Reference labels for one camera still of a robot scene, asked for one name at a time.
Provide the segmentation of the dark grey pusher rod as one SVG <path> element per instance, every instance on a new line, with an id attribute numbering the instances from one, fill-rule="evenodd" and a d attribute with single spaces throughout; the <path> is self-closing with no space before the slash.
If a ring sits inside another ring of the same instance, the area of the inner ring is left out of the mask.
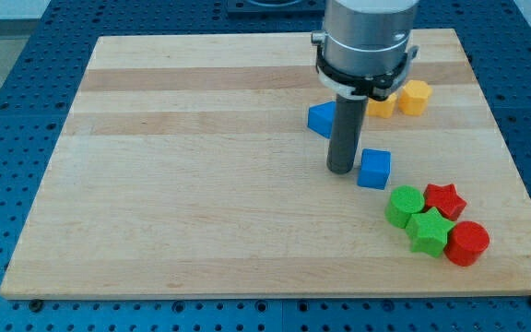
<path id="1" fill-rule="evenodd" d="M 351 100 L 340 95 L 336 96 L 326 159 L 329 171 L 345 174 L 352 170 L 367 103 L 367 98 Z"/>

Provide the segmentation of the black flange mount ring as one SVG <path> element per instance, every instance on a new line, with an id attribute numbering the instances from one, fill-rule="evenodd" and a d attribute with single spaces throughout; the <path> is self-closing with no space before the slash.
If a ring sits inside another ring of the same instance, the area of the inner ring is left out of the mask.
<path id="1" fill-rule="evenodd" d="M 332 67 L 323 56 L 323 46 L 316 48 L 315 68 L 320 82 L 337 95 L 354 101 L 365 98 L 385 101 L 404 83 L 413 60 L 417 57 L 419 47 L 412 46 L 403 53 L 398 65 L 378 76 L 352 76 Z"/>

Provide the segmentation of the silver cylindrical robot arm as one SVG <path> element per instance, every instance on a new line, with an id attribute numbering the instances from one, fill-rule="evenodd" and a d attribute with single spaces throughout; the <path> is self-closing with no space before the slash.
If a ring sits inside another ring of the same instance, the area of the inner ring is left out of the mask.
<path id="1" fill-rule="evenodd" d="M 320 82 L 336 94 L 326 166 L 352 170 L 368 101 L 386 101 L 406 81 L 419 47 L 408 44 L 418 0 L 329 0 L 311 35 Z"/>

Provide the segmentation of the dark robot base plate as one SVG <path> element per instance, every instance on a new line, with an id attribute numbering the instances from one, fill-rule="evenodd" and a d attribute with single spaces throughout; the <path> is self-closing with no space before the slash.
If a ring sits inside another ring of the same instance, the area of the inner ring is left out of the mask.
<path id="1" fill-rule="evenodd" d="M 226 0 L 229 17 L 249 15 L 322 14 L 325 0 Z"/>

